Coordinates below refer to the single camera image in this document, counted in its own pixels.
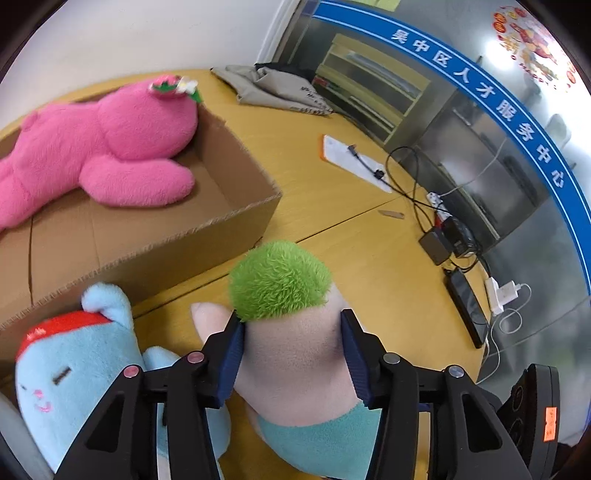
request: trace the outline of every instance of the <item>blue banner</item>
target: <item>blue banner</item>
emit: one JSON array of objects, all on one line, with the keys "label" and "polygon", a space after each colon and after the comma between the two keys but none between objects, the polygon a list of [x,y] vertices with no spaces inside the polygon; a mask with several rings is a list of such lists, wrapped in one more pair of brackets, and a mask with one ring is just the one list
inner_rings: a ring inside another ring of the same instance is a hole
[{"label": "blue banner", "polygon": [[547,183],[577,248],[587,290],[591,281],[591,213],[579,184],[560,150],[527,109],[476,63],[440,40],[377,12],[348,4],[321,1],[313,18],[376,38],[444,76],[482,109],[521,147]]}]

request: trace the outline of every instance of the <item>red headband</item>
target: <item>red headband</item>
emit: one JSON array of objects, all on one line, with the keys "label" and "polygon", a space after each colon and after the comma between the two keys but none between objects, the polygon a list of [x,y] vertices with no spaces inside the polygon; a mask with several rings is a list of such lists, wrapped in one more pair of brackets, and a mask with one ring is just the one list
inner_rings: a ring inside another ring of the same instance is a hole
[{"label": "red headband", "polygon": [[103,323],[110,323],[111,321],[103,317],[100,313],[89,313],[89,312],[71,312],[59,317],[45,320],[39,325],[31,328],[25,335],[24,340],[21,343],[21,347],[18,349],[18,358],[24,353],[24,351],[32,343],[56,335],[58,333],[71,332],[72,330],[78,330],[78,328],[88,327],[91,325],[101,325]]}]

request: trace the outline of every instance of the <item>plush toy with green hair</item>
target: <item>plush toy with green hair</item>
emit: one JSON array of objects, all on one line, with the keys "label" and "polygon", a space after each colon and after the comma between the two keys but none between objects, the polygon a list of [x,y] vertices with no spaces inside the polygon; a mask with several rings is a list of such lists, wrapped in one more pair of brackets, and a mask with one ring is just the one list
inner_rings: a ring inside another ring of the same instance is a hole
[{"label": "plush toy with green hair", "polygon": [[[349,305],[329,269],[294,243],[272,242],[233,269],[229,290],[246,323],[235,389],[257,433],[303,472],[364,480],[381,411],[355,394],[340,333]],[[231,315],[212,303],[191,310],[202,341]]]}]

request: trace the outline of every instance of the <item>cardboard box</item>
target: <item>cardboard box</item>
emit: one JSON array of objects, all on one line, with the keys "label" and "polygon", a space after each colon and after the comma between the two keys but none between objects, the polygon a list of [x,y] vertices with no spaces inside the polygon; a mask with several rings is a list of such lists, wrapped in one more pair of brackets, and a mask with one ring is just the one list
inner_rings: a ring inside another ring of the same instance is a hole
[{"label": "cardboard box", "polygon": [[[0,138],[0,158],[18,133]],[[197,133],[176,160],[197,179],[182,202],[109,208],[76,190],[0,233],[0,375],[14,366],[31,326],[80,308],[93,283],[121,286],[134,304],[240,255],[263,236],[281,192],[203,105]]]}]

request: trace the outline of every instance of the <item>metal screw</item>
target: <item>metal screw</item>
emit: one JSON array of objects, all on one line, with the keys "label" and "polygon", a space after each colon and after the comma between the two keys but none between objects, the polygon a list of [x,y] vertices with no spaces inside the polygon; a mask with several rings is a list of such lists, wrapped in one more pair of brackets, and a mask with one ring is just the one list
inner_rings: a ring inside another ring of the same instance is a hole
[{"label": "metal screw", "polygon": [[400,356],[395,353],[385,353],[384,362],[390,365],[396,365],[400,363]]},{"label": "metal screw", "polygon": [[461,378],[464,376],[464,369],[458,365],[452,365],[447,371],[454,378]]},{"label": "metal screw", "polygon": [[123,370],[123,375],[127,378],[133,378],[139,374],[139,367],[137,365],[129,365]]},{"label": "metal screw", "polygon": [[201,352],[191,352],[187,355],[187,360],[190,364],[198,364],[205,360],[205,355]]}]

